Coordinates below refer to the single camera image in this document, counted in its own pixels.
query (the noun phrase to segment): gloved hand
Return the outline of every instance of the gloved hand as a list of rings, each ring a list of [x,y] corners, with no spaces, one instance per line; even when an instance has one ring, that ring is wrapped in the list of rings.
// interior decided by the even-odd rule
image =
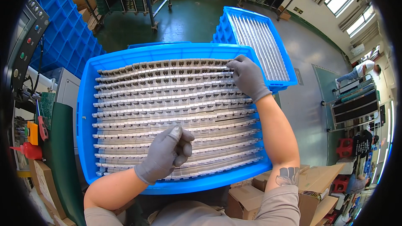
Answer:
[[[272,93],[264,83],[259,66],[246,56],[239,55],[226,66],[234,69],[234,83],[243,93],[252,98],[254,103]]]
[[[175,167],[185,163],[193,151],[190,141],[194,136],[181,126],[169,128],[158,134],[151,143],[148,156],[134,166],[138,178],[154,185],[156,180],[171,174]]]

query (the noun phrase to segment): white electronic component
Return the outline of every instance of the white electronic component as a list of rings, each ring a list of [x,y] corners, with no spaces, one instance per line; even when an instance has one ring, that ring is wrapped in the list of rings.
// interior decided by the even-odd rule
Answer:
[[[254,49],[269,81],[289,81],[278,45],[266,23],[253,18],[230,16],[240,45]]]
[[[175,59],[99,70],[94,107],[99,176],[133,168],[158,133],[181,125],[193,154],[165,179],[212,174],[260,160],[252,99],[234,84],[229,60]]]

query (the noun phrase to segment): red stool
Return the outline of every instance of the red stool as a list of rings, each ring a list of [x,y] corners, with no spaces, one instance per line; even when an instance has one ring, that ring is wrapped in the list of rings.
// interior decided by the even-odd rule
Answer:
[[[340,158],[351,156],[352,150],[353,150],[353,139],[349,138],[339,139],[336,153],[339,155]]]
[[[326,214],[324,216],[324,218],[328,219],[329,222],[326,225],[330,225],[333,224],[335,222],[335,218],[338,215],[338,212],[334,210],[334,212],[332,212],[332,214]]]
[[[346,175],[338,175],[335,180],[335,188],[334,188],[334,193],[342,193],[346,191],[346,188],[349,183],[349,177]]]

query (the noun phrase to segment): tattoo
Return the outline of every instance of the tattoo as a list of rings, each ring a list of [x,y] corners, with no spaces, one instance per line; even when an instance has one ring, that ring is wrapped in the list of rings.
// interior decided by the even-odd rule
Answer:
[[[280,168],[275,181],[279,186],[297,186],[299,184],[299,168]]]

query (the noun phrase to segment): screwdriver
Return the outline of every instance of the screwdriver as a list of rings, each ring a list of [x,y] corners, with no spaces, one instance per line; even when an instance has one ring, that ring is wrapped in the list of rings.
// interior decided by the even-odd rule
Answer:
[[[38,108],[38,122],[39,122],[39,133],[41,135],[41,138],[44,142],[46,142],[49,139],[48,135],[48,130],[45,126],[45,123],[43,122],[43,116],[41,116],[41,113],[39,111],[39,103],[38,100],[36,100],[36,106]]]

